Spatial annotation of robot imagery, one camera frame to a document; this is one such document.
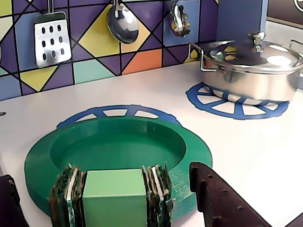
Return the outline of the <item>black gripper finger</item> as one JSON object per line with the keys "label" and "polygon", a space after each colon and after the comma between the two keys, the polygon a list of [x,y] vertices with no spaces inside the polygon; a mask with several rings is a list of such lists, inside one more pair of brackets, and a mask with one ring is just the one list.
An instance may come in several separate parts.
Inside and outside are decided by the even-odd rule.
{"label": "black gripper finger", "polygon": [[14,179],[10,175],[0,177],[0,226],[29,227],[20,206]]}
{"label": "black gripper finger", "polygon": [[189,165],[190,190],[206,227],[269,227],[265,221],[212,168],[200,162]]}

